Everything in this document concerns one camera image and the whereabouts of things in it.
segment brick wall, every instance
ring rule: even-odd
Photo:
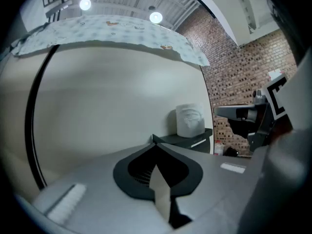
[[[274,31],[246,45],[237,46],[221,24],[203,7],[195,10],[178,28],[207,56],[210,66],[202,67],[212,109],[215,106],[251,103],[252,93],[267,83],[276,68],[291,77],[296,64],[282,31]],[[214,117],[214,139],[225,148],[250,155],[245,139],[234,135],[227,119]]]

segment gray surface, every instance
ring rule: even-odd
[[[255,151],[251,160],[213,156],[170,144],[164,146],[192,158],[203,169],[203,180],[195,191],[177,198],[179,210],[193,222],[177,233],[236,233],[241,215],[261,174],[266,148]],[[113,180],[113,168],[122,158],[147,145],[98,158],[45,189],[34,205],[44,212],[73,183],[83,183],[87,192],[65,227],[81,234],[169,233],[154,203],[128,197]],[[243,174],[220,168],[224,162],[247,166]]]
[[[243,174],[223,169],[221,164],[227,162],[247,167],[250,162],[244,158],[216,156],[163,145],[195,160],[203,169],[203,179],[194,192],[176,199],[180,212],[193,220],[219,202],[243,178]]]
[[[292,221],[290,226],[304,221],[304,208],[308,209],[311,201],[308,189],[312,160],[311,136],[312,128],[293,130],[270,145],[261,177],[240,220],[238,233],[265,233],[269,228],[275,229],[282,225],[279,232],[285,233],[289,221]],[[310,227],[310,223],[305,222],[304,225]]]
[[[151,201],[127,196],[113,179],[115,164],[148,146],[129,148],[83,165],[43,190],[33,205],[45,212],[72,184],[82,183],[87,191],[65,227],[80,234],[149,233],[172,230]]]
[[[24,198],[16,196],[16,199],[24,211],[30,216],[34,222],[46,233],[49,234],[75,234],[66,228],[54,223],[39,212],[35,207],[29,204]]]
[[[242,179],[228,190],[210,209],[178,230],[175,234],[234,234],[237,233],[241,216],[261,177],[261,169],[268,146],[255,150]]]

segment white wall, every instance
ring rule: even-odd
[[[202,0],[237,45],[250,41],[248,23],[239,0]]]
[[[12,58],[0,77],[1,139],[23,162],[25,104],[40,59]],[[204,104],[205,125],[212,128],[203,75],[183,62],[127,49],[60,47],[44,74],[34,117],[47,182],[97,156],[147,143],[151,134],[176,133],[172,110],[193,102]]]
[[[278,29],[279,27],[275,21],[268,22],[260,28],[254,30],[254,32],[250,35],[250,39],[251,41],[256,40]]]
[[[42,0],[26,0],[19,11],[27,31],[31,31],[48,21]]]
[[[249,0],[251,3],[251,6],[253,8],[253,13],[255,15],[256,19],[256,26],[257,28],[260,27],[261,24],[261,18],[267,17],[270,15],[270,10],[267,5],[267,0]]]
[[[31,202],[39,194],[39,188],[32,177],[28,162],[3,147],[1,160],[15,192]]]

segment white label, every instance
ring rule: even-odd
[[[237,165],[233,165],[233,164],[229,164],[229,163],[222,163],[221,168],[232,171],[232,172],[236,172],[239,174],[244,173],[244,171],[246,169],[246,167],[244,167],[244,166],[237,166]]]
[[[201,144],[201,143],[203,143],[203,142],[205,142],[206,141],[206,139],[203,139],[203,140],[201,140],[200,142],[197,142],[196,144],[193,144],[192,146],[191,146],[191,148],[192,147],[195,147],[195,146],[197,146],[197,145],[199,145],[199,144]]]

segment ceiling light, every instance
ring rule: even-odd
[[[91,1],[90,0],[81,0],[79,6],[82,10],[88,10],[91,8]]]
[[[150,15],[150,20],[152,23],[160,23],[162,20],[162,15],[159,12],[153,12]]]

